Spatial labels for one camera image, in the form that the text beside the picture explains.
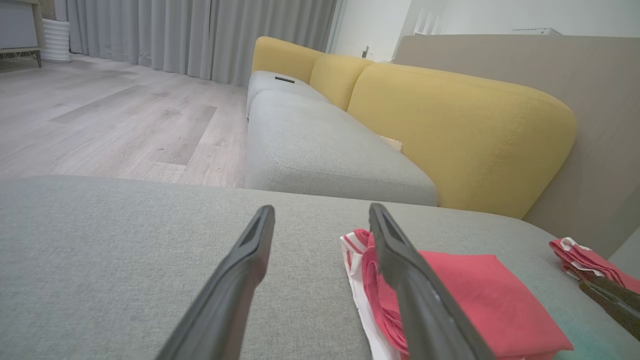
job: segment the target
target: red cloth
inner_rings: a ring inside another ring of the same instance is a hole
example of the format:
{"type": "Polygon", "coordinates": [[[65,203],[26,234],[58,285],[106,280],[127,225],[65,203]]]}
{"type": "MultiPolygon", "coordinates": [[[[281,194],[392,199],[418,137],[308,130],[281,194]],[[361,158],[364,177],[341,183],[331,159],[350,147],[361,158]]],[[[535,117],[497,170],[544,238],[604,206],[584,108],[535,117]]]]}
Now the red cloth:
{"type": "MultiPolygon", "coordinates": [[[[396,293],[378,273],[373,236],[355,232],[369,238],[362,278],[374,319],[389,343],[407,354],[396,293]]],[[[573,350],[545,308],[496,256],[420,254],[499,359],[551,360],[560,350],[573,350]]]]}
{"type": "Polygon", "coordinates": [[[556,239],[550,242],[549,246],[562,259],[564,271],[581,279],[587,278],[586,272],[590,272],[591,275],[605,276],[631,291],[640,293],[640,280],[625,274],[616,265],[608,262],[588,247],[579,245],[573,239],[556,239]]]}

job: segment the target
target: white ribbed vase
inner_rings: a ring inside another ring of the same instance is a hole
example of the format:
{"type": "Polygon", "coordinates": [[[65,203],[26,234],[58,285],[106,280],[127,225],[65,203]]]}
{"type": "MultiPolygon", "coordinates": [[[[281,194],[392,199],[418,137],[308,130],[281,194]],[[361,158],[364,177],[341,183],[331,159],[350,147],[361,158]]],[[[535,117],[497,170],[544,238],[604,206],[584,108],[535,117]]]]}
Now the white ribbed vase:
{"type": "Polygon", "coordinates": [[[44,50],[40,51],[42,59],[52,63],[71,62],[68,21],[42,19],[42,22],[44,23],[44,38],[47,42],[44,50]]]}

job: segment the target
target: gray seat cushion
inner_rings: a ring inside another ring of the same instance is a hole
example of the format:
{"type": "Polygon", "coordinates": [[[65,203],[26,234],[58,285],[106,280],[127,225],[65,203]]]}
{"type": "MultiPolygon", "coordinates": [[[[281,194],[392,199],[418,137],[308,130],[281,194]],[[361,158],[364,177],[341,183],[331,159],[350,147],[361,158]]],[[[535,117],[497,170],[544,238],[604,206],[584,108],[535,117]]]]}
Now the gray seat cushion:
{"type": "Polygon", "coordinates": [[[338,107],[268,90],[252,111],[247,188],[437,206],[431,179],[338,107]]]}
{"type": "MultiPolygon", "coordinates": [[[[0,357],[152,359],[255,210],[276,211],[242,359],[370,359],[338,237],[369,201],[90,177],[0,183],[0,357]]],[[[640,343],[560,271],[545,231],[513,218],[385,204],[418,249],[496,254],[574,352],[637,359],[640,343]]]]}
{"type": "Polygon", "coordinates": [[[249,78],[248,91],[246,96],[246,116],[249,117],[249,112],[251,111],[251,104],[253,99],[259,93],[265,90],[277,90],[282,92],[290,92],[292,94],[298,94],[304,97],[308,97],[309,99],[315,99],[318,101],[329,102],[322,94],[312,88],[306,82],[296,79],[292,76],[286,76],[282,74],[278,74],[277,72],[271,71],[254,71],[251,73],[251,77],[249,78]],[[276,76],[284,79],[290,79],[295,81],[295,83],[290,83],[288,81],[282,81],[276,79],[276,76]]]}

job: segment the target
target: gray curtain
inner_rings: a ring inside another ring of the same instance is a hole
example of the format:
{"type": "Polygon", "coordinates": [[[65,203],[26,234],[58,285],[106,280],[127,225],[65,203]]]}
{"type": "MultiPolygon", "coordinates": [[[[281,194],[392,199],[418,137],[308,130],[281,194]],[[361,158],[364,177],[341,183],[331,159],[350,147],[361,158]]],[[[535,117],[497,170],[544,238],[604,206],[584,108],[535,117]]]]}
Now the gray curtain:
{"type": "Polygon", "coordinates": [[[67,0],[71,51],[246,86],[262,35],[324,51],[336,0],[67,0]]]}

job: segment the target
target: wooden floor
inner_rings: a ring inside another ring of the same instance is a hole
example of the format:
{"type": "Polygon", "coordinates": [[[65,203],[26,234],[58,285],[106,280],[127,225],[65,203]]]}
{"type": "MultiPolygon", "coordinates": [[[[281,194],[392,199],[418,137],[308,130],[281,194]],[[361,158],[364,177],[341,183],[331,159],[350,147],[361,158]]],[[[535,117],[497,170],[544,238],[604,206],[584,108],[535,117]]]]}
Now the wooden floor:
{"type": "Polygon", "coordinates": [[[0,179],[47,174],[244,183],[246,89],[128,63],[0,74],[0,179]]]}

